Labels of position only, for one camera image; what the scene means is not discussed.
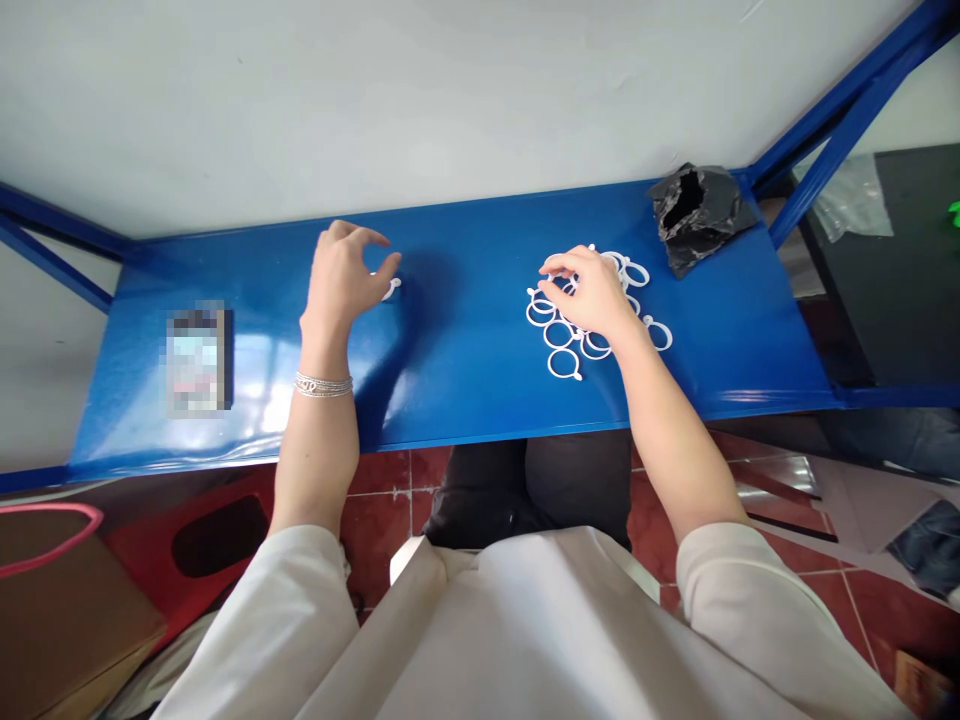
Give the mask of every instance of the pink handle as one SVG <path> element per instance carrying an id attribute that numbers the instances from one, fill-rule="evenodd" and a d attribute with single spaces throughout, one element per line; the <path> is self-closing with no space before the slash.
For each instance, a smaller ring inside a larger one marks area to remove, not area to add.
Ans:
<path id="1" fill-rule="evenodd" d="M 72 538 L 60 543 L 53 550 L 45 552 L 43 555 L 38 555 L 35 558 L 30 558 L 29 560 L 21 560 L 20 562 L 0 567 L 0 578 L 10 577 L 11 575 L 17 575 L 22 572 L 27 572 L 28 570 L 35 570 L 38 567 L 46 565 L 48 562 L 56 560 L 93 535 L 97 528 L 100 527 L 100 523 L 103 522 L 102 512 L 91 505 L 83 505 L 81 503 L 29 503 L 27 505 L 12 505 L 10 507 L 0 507 L 0 514 L 37 512 L 43 510 L 67 510 L 83 513 L 90 518 L 90 522 L 87 523 L 87 526 L 83 528 L 83 530 Z"/>

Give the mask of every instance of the smartphone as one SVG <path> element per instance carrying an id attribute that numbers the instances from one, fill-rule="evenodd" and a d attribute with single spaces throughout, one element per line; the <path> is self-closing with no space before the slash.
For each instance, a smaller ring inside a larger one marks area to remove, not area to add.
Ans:
<path id="1" fill-rule="evenodd" d="M 215 417 L 233 404 L 233 312 L 201 303 L 167 319 L 167 416 Z"/>

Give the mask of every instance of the wrist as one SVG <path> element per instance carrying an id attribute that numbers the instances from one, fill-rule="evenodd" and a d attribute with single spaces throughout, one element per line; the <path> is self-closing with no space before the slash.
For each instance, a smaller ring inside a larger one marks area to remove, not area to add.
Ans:
<path id="1" fill-rule="evenodd" d="M 649 349 L 656 352 L 653 342 L 650 340 L 647 326 L 635 315 L 631 315 L 629 319 L 625 320 L 616 332 L 607 337 L 607 340 L 610 341 L 613 354 L 618 357 L 635 350 L 645 351 Z"/>
<path id="2" fill-rule="evenodd" d="M 321 329 L 302 328 L 300 372 L 322 380 L 346 380 L 350 375 L 347 365 L 349 339 L 349 323 Z"/>

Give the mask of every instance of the hand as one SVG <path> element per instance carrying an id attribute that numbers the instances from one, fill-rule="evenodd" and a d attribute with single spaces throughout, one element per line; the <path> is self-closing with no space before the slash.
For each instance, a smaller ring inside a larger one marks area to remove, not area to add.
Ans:
<path id="1" fill-rule="evenodd" d="M 548 280 L 537 284 L 570 322 L 603 335 L 611 346 L 635 336 L 644 327 L 623 293 L 613 258 L 578 245 L 568 253 L 549 258 L 540 268 L 541 275 L 569 278 L 573 273 L 579 280 L 574 295 L 567 295 Z"/>
<path id="2" fill-rule="evenodd" d="M 300 318 L 304 338 L 346 335 L 353 321 L 379 303 L 400 265 L 400 253 L 391 253 L 376 274 L 363 262 L 363 248 L 390 241 L 369 228 L 334 220 L 320 233 L 310 271 L 307 309 Z"/>

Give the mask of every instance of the white wall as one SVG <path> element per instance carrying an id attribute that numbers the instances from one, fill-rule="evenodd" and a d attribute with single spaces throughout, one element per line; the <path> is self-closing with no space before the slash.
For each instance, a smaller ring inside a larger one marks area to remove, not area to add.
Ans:
<path id="1" fill-rule="evenodd" d="M 113 292 L 116 263 L 42 241 Z M 0 243 L 0 473 L 66 462 L 105 325 L 103 313 Z"/>
<path id="2" fill-rule="evenodd" d="M 0 0 L 0 180 L 122 233 L 744 165 L 915 0 Z"/>
<path id="3" fill-rule="evenodd" d="M 960 142 L 960 37 L 897 88 L 852 154 Z"/>

